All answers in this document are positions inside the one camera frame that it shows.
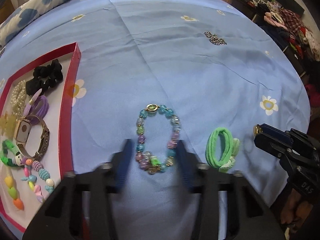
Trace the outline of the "right hand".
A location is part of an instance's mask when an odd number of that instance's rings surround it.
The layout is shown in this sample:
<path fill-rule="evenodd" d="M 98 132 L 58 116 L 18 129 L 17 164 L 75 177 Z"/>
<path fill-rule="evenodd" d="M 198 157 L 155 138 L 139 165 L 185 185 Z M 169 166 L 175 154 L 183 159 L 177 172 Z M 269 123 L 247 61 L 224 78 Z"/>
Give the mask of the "right hand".
<path fill-rule="evenodd" d="M 289 232 L 296 233 L 310 215 L 313 205 L 302 200 L 302 195 L 292 189 L 280 213 L 281 224 L 286 224 Z"/>

